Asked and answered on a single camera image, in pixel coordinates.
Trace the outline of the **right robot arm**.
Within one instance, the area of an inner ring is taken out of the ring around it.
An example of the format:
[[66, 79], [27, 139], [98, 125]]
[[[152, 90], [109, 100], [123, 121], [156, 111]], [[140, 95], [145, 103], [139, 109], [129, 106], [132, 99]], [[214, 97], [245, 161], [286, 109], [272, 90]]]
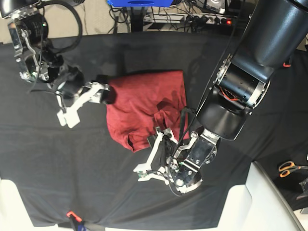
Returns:
[[[78, 34], [76, 40], [64, 48], [56, 48], [48, 38], [49, 26], [45, 8], [60, 5], [74, 16]], [[62, 54], [76, 48], [82, 39], [82, 22], [74, 7], [65, 0], [2, 0], [0, 17], [8, 19], [8, 30], [14, 47], [14, 58], [20, 68], [20, 78], [35, 85], [46, 84], [45, 92], [56, 96], [57, 117], [61, 126], [73, 128], [80, 122], [78, 110], [85, 103], [113, 104], [116, 92], [107, 77], [98, 75], [86, 82], [77, 66], [70, 66]]]

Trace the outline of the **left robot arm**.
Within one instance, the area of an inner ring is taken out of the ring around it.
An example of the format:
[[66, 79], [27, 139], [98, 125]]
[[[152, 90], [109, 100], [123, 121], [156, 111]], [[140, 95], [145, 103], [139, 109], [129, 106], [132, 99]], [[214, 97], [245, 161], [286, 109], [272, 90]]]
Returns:
[[237, 138], [267, 93], [271, 76], [288, 65], [307, 32], [307, 1], [260, 0], [237, 48], [215, 69], [193, 112], [200, 127], [187, 144], [184, 125], [179, 139], [170, 129], [158, 130], [147, 161], [134, 168], [139, 181], [163, 181], [175, 195], [198, 188], [202, 166], [213, 161], [222, 140]]

